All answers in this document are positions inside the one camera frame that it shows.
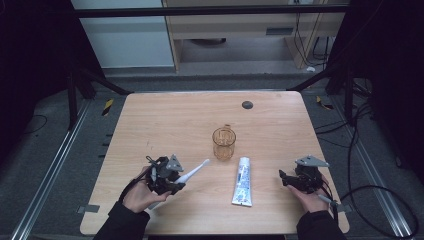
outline floor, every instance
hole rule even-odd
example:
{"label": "floor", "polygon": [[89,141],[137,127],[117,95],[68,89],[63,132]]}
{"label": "floor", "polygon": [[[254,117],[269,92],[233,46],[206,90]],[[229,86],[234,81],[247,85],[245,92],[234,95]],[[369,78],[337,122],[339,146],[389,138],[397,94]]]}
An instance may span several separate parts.
{"label": "floor", "polygon": [[[311,53],[308,59],[321,63],[322,60],[315,58],[322,57],[325,42],[321,39],[316,51]],[[323,66],[314,67],[315,72],[307,70],[306,67],[296,68],[282,38],[226,39],[222,44],[187,40],[184,43],[178,72],[154,72],[150,69],[138,77],[110,76],[109,80],[138,92],[284,90],[305,81],[321,71]],[[328,122],[343,121],[340,111],[328,111],[316,103],[317,95],[327,97],[323,91],[325,84],[324,79],[302,92],[311,120],[317,129],[321,129],[320,127]],[[0,239],[9,239],[28,210],[36,216],[35,222],[27,225],[31,230],[30,239],[89,239],[79,233],[78,226],[82,218],[79,210],[88,203],[89,193],[107,152],[110,134],[113,133],[119,118],[119,106],[122,107],[125,101],[124,96],[116,96],[100,85],[95,87],[98,94],[95,100],[89,101],[85,113],[86,119],[90,121],[82,123],[76,138],[72,140],[74,141],[72,148],[63,150],[64,162],[56,166],[58,167],[56,175],[50,176],[52,183],[44,195],[45,199],[40,201],[41,207],[30,209],[31,201],[38,194],[37,189],[45,182],[43,180],[46,173],[50,172],[52,160],[55,159],[57,150],[61,149],[61,144],[68,134],[67,114],[57,114],[67,109],[66,92],[51,96],[37,105],[36,115],[28,126],[27,134],[22,136],[21,143],[10,155],[10,164],[0,172]],[[111,97],[114,98],[115,108],[112,108],[107,117],[101,116],[104,103]],[[329,101],[336,107],[335,109],[343,108],[342,93],[331,96]],[[355,101],[359,106],[364,100],[355,98]],[[87,104],[85,100],[79,99],[80,108],[85,104]],[[360,129],[360,140],[352,154],[354,162],[351,171],[354,184],[373,182],[373,174],[369,173],[372,172],[372,168],[370,170],[369,167],[370,160],[366,159],[370,158],[371,162],[378,166],[377,172],[381,175],[378,179],[400,191],[401,196],[407,198],[407,202],[413,206],[419,220],[423,220],[424,213],[419,207],[424,201],[422,185],[410,171],[399,170],[394,162],[390,161],[393,158],[393,151],[370,116],[361,120]],[[339,192],[347,191],[347,186],[344,184],[346,179],[344,159],[351,131],[352,129],[346,127],[338,132],[318,135],[324,155],[334,165],[331,173],[340,182],[337,185]],[[365,146],[365,154],[360,146]],[[390,219],[388,221],[390,217],[387,217],[387,209],[383,207],[383,210],[376,210],[382,205],[381,200],[373,200],[378,194],[373,191],[361,193],[357,195],[358,204],[366,209],[364,212],[368,214],[367,217],[373,218],[373,222],[382,223],[385,230],[393,231],[392,228],[396,223],[390,222]],[[401,211],[407,218],[410,228],[413,228],[413,221],[410,220],[408,212],[404,209]],[[367,226],[354,212],[350,213],[348,218],[351,222],[349,239],[387,239]],[[290,235],[287,238],[296,239],[296,236]],[[420,233],[414,239],[424,238]]]}

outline white brush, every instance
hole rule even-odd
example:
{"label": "white brush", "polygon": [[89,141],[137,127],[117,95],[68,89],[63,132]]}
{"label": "white brush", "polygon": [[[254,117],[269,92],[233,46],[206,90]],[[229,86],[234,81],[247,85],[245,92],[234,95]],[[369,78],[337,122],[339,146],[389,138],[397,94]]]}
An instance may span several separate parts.
{"label": "white brush", "polygon": [[[209,159],[206,159],[205,161],[203,161],[202,164],[200,164],[198,167],[196,167],[195,169],[191,170],[189,173],[182,175],[181,177],[179,177],[174,183],[178,184],[178,183],[186,183],[194,174],[196,174],[202,167],[208,165],[210,162]],[[152,210],[153,208],[155,208],[160,202],[155,202],[150,204],[149,209]]]}

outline wooden table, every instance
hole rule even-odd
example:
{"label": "wooden table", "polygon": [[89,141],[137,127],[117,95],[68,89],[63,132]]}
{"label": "wooden table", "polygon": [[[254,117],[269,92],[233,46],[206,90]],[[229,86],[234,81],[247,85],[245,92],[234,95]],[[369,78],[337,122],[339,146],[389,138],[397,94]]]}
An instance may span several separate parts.
{"label": "wooden table", "polygon": [[[242,103],[251,101],[252,109]],[[230,124],[237,135],[228,161],[213,154],[212,133]],[[147,210],[147,235],[290,234],[303,214],[297,199],[282,186],[278,169],[295,175],[294,161],[308,154],[323,159],[303,99],[298,92],[183,92],[131,94],[126,99],[97,179],[81,232],[95,234],[132,177],[148,165],[146,156],[177,158],[185,172],[204,159],[211,163],[165,203]],[[251,161],[252,207],[231,204],[239,159]],[[321,172],[329,180],[327,168]],[[340,227],[349,224],[339,214]]]}

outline white cabinet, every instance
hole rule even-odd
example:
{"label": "white cabinet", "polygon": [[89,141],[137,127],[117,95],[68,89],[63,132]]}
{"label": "white cabinet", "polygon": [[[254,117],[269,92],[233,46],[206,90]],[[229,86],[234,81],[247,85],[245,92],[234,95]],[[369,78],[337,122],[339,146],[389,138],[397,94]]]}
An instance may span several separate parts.
{"label": "white cabinet", "polygon": [[[162,7],[160,0],[72,0],[75,9]],[[174,67],[164,17],[81,19],[103,69]]]}

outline black metal frame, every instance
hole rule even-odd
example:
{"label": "black metal frame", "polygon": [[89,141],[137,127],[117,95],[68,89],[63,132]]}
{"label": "black metal frame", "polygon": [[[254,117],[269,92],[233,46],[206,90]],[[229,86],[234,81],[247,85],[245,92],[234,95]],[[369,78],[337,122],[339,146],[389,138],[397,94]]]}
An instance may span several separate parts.
{"label": "black metal frame", "polygon": [[166,8],[121,8],[79,9],[75,11],[50,12],[53,16],[77,18],[151,17],[185,15],[228,15],[228,14],[286,14],[286,13],[337,13],[347,12],[348,4],[306,5],[249,5],[249,6],[206,6]]}

